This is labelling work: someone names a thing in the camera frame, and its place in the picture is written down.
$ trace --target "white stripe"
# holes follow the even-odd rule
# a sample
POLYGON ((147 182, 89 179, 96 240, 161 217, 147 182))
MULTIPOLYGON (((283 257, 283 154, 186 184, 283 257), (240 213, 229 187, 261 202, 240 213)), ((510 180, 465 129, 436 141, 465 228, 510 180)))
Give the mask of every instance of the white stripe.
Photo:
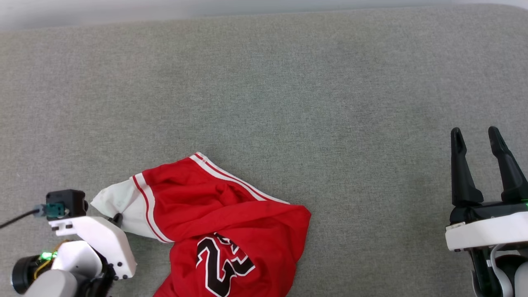
POLYGON ((136 177, 137 184, 143 190, 148 200, 148 213, 147 213, 148 222, 150 223, 150 226, 152 227, 154 233, 157 234, 162 240, 169 242, 169 243, 173 243, 174 242, 173 240, 168 239, 161 232, 161 230, 156 225, 156 221, 154 220, 154 205, 156 204, 156 199, 154 198, 154 193, 152 193, 152 189, 150 188, 149 185, 147 185, 147 182, 145 181, 145 178, 143 177, 142 173, 136 174, 135 177, 136 177))
POLYGON ((197 153, 201 158, 203 158, 203 161, 200 160, 200 158, 198 158, 196 155, 192 155, 190 156, 190 158, 195 161, 198 165, 200 165, 200 167, 202 167, 204 170, 206 170, 209 174, 211 174, 212 176, 216 177, 216 178, 219 178, 219 179, 223 179, 223 180, 228 180, 228 181, 232 181, 232 182, 236 182, 237 184, 243 186, 246 190, 248 190, 248 192, 250 192, 250 194, 255 197, 255 199, 257 200, 260 200, 260 201, 265 201, 264 198, 262 198, 262 196, 264 196, 265 198, 267 198, 268 200, 273 200, 273 201, 276 201, 276 202, 281 202, 281 203, 285 203, 285 204, 289 204, 288 202, 286 201, 283 201, 283 200, 280 200, 278 198, 275 198, 275 197, 272 197, 266 193, 263 193, 261 192, 259 189, 253 187, 252 185, 250 185, 249 183, 235 177, 233 174, 221 169, 220 167, 216 166, 213 162, 211 162, 211 160, 209 160, 209 158, 207 158, 206 156, 204 156, 202 153, 198 152, 197 153), (217 169, 218 171, 224 173, 225 175, 229 176, 229 177, 226 177, 225 175, 217 172, 216 170, 212 169, 211 167, 217 169))

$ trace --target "white wall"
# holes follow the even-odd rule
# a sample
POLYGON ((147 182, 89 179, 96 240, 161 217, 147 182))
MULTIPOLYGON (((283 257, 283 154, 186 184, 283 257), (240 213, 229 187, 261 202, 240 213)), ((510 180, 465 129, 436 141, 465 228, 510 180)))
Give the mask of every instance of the white wall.
POLYGON ((504 3, 528 8, 527 0, 0 0, 0 30, 452 2, 504 3))

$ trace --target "white fabric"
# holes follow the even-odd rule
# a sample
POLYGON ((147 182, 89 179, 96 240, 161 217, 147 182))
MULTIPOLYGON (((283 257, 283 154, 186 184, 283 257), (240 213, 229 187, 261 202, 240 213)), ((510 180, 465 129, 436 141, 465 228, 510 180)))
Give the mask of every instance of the white fabric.
POLYGON ((135 182, 136 189, 138 189, 143 195, 144 201, 147 206, 147 224, 149 225, 150 230, 156 236, 155 238, 157 238, 162 243, 173 243, 174 241, 167 238, 156 224, 156 220, 154 219, 154 208, 156 207, 156 199, 154 197, 154 193, 152 192, 152 188, 147 185, 147 182, 143 177, 143 173, 138 173, 131 179, 135 182))
POLYGON ((123 231, 159 240, 148 225, 145 199, 132 178, 102 189, 91 205, 108 217, 121 213, 123 231))

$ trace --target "red fabric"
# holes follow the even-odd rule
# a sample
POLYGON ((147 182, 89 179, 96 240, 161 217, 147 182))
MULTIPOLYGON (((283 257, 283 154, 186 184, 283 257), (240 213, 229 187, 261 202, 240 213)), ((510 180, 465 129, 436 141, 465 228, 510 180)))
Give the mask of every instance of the red fabric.
POLYGON ((199 153, 143 177, 150 223, 176 242, 154 297, 286 296, 308 231, 304 206, 271 200, 199 153))

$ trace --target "black cable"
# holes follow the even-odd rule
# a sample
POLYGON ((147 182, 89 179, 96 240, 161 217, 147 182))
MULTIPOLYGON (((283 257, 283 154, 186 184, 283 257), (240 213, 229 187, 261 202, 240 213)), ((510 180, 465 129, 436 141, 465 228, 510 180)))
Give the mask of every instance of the black cable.
POLYGON ((6 227, 6 226, 9 226, 9 225, 11 225, 12 223, 14 223, 14 222, 16 222, 16 221, 18 221, 18 220, 20 220, 20 219, 23 219, 23 218, 25 218, 25 217, 27 217, 27 216, 30 216, 30 215, 32 215, 32 214, 36 214, 37 212, 39 212, 38 209, 33 209, 33 210, 31 210, 31 211, 26 212, 26 213, 23 214, 23 215, 19 215, 18 217, 14 218, 14 219, 11 219, 11 220, 9 220, 9 221, 7 221, 7 222, 1 224, 1 225, 0 225, 0 229, 4 228, 4 227, 6 227))

